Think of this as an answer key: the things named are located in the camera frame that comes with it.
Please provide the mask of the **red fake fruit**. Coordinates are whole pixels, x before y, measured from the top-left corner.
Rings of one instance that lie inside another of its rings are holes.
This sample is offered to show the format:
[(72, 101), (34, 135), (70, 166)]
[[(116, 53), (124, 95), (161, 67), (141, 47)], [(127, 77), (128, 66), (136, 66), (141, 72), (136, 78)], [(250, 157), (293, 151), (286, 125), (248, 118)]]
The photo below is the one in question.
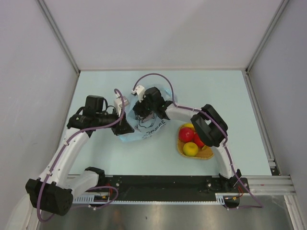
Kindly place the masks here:
[(191, 142), (194, 138), (194, 131), (191, 128), (183, 127), (179, 130), (178, 138), (183, 142)]

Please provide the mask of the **yellow green fake apple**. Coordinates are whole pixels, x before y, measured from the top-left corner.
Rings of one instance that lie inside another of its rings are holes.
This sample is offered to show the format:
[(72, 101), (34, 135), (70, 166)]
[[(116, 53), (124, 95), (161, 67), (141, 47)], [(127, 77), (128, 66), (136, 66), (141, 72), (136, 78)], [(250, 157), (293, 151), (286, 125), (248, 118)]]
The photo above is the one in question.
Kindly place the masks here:
[(199, 152), (199, 147), (194, 142), (187, 142), (183, 146), (183, 153), (188, 157), (195, 157)]

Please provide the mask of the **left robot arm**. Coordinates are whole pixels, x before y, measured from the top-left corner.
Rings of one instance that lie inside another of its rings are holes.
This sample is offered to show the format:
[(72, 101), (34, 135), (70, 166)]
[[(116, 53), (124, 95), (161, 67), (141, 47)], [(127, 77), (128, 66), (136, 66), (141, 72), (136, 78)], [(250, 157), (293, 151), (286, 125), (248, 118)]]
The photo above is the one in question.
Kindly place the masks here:
[(96, 130), (110, 128), (115, 135), (130, 130), (125, 120), (125, 107), (128, 104), (128, 99), (117, 93), (113, 112), (108, 113), (110, 106), (104, 97), (86, 97), (85, 105), (69, 119), (64, 139), (48, 166), (37, 179), (29, 179), (25, 185), (38, 216), (41, 211), (64, 216), (73, 200), (84, 192), (111, 189), (104, 170), (95, 167), (87, 167), (71, 181), (67, 177), (82, 147)]

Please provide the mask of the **yellow fake banana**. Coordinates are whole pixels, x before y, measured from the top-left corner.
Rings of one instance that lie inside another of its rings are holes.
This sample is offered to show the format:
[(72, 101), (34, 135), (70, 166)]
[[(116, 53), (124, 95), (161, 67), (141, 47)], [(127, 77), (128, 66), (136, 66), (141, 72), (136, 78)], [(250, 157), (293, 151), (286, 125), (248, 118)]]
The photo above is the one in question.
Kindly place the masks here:
[(184, 127), (187, 127), (187, 128), (190, 128), (191, 130), (193, 130), (194, 132), (196, 131), (195, 128), (194, 128), (194, 125), (192, 123), (185, 123), (183, 125)]

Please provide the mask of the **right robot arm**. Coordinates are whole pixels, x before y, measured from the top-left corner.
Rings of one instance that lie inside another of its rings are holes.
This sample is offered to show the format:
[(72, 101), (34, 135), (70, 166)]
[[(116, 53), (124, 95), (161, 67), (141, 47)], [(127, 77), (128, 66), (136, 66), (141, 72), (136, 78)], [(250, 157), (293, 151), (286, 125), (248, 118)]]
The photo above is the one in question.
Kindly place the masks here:
[(175, 102), (174, 97), (171, 101), (165, 100), (156, 87), (145, 89), (138, 85), (132, 90), (132, 95), (138, 98), (133, 110), (141, 118), (155, 113), (160, 119), (190, 121), (200, 140), (206, 146), (215, 148), (222, 188), (226, 192), (238, 188), (241, 172), (235, 166), (227, 147), (228, 126), (211, 105), (207, 104), (200, 109), (181, 106)]

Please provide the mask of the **light blue plastic bag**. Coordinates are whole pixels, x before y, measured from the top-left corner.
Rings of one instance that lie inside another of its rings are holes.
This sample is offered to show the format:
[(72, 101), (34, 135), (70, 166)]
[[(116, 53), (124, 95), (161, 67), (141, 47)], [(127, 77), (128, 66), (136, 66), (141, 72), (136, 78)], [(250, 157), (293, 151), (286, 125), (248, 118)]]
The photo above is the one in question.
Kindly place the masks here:
[(120, 135), (119, 138), (123, 142), (146, 139), (158, 132), (160, 128), (169, 121), (169, 118), (166, 115), (166, 109), (177, 100), (173, 97), (172, 92), (159, 84), (145, 89), (144, 97), (153, 97), (159, 101), (157, 115), (150, 115), (144, 120), (138, 118), (133, 111), (133, 107), (138, 102), (138, 98), (131, 94), (127, 98), (130, 104), (125, 107), (124, 117), (135, 131), (134, 133)]

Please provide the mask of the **pink fake peach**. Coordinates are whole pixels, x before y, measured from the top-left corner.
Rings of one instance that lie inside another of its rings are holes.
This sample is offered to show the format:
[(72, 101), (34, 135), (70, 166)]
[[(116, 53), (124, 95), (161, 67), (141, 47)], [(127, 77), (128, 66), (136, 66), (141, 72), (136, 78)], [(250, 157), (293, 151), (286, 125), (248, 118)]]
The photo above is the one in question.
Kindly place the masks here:
[(201, 141), (199, 135), (197, 133), (194, 134), (193, 142), (199, 147), (203, 148), (205, 144)]

